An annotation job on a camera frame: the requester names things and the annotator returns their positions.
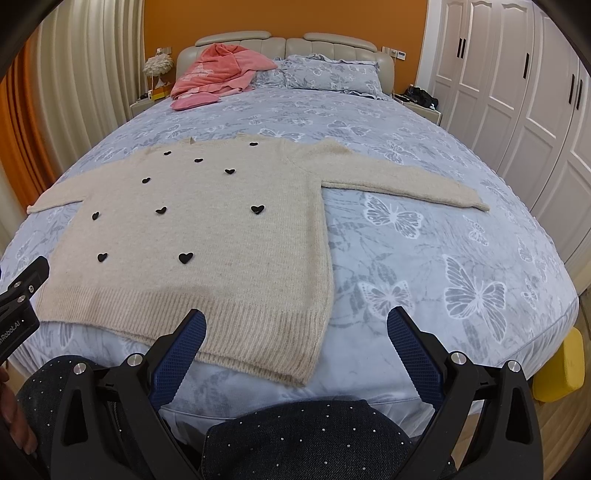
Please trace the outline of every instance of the sweater sleeve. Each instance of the sweater sleeve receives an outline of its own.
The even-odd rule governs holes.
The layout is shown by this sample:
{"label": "sweater sleeve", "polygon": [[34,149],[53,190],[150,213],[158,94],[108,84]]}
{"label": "sweater sleeve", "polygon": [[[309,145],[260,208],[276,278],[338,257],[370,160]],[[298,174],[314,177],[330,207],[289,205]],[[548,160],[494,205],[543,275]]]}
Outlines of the sweater sleeve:
{"label": "sweater sleeve", "polygon": [[286,141],[286,155],[303,170],[318,175],[323,187],[388,193],[454,207],[490,210],[474,189],[455,180],[420,167],[370,158],[332,139],[312,145]]}
{"label": "sweater sleeve", "polygon": [[69,203],[83,202],[97,186],[104,185],[109,179],[123,175],[126,171],[134,168],[150,150],[150,148],[138,150],[123,160],[107,163],[54,184],[41,194],[35,205],[27,208],[27,213],[37,213],[53,207],[68,205]]}

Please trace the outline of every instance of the person's hand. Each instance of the person's hand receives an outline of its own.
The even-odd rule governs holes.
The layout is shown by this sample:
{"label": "person's hand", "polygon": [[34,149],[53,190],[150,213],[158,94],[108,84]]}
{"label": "person's hand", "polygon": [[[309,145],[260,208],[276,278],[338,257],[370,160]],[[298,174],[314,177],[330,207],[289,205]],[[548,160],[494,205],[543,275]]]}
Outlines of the person's hand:
{"label": "person's hand", "polygon": [[14,393],[6,382],[9,375],[4,367],[0,367],[0,415],[4,423],[10,429],[10,435],[17,444],[28,455],[37,449],[37,437],[27,424],[22,408],[17,402]]}

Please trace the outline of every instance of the orange wall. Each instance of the orange wall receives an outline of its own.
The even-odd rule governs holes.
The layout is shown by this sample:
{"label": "orange wall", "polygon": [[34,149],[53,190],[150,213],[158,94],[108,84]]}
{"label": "orange wall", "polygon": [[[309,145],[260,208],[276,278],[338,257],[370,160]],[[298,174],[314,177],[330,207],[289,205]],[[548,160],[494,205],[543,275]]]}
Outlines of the orange wall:
{"label": "orange wall", "polygon": [[[406,90],[417,77],[427,18],[427,0],[281,0],[197,2],[147,0],[144,14],[146,58],[158,47],[179,52],[198,38],[236,30],[267,30],[275,37],[326,32],[362,38],[405,51],[396,62],[395,90]],[[174,81],[174,76],[167,76]]]}

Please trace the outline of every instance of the pillow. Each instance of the pillow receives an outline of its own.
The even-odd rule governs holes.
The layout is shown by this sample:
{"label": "pillow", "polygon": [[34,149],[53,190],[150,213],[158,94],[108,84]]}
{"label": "pillow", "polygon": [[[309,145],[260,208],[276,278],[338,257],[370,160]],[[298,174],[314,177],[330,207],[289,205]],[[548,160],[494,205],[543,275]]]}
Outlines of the pillow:
{"label": "pillow", "polygon": [[285,60],[275,59],[277,68],[273,70],[258,71],[252,80],[253,87],[274,87],[286,88],[285,76],[283,75],[283,64]]}
{"label": "pillow", "polygon": [[290,55],[282,66],[287,88],[331,90],[390,100],[382,92],[376,61],[331,60],[321,54]]}

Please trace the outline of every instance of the beige knit sweater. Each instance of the beige knit sweater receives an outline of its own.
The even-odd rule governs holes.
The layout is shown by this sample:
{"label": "beige knit sweater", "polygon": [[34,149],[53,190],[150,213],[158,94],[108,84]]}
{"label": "beige knit sweater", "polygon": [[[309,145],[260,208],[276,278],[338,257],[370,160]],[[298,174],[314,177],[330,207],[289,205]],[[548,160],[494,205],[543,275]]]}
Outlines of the beige knit sweater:
{"label": "beige knit sweater", "polygon": [[333,305],[321,186],[488,210],[456,181],[334,140],[151,147],[58,183],[29,207],[83,201],[50,258],[37,314],[152,343],[198,308],[207,318],[198,359],[305,384]]}

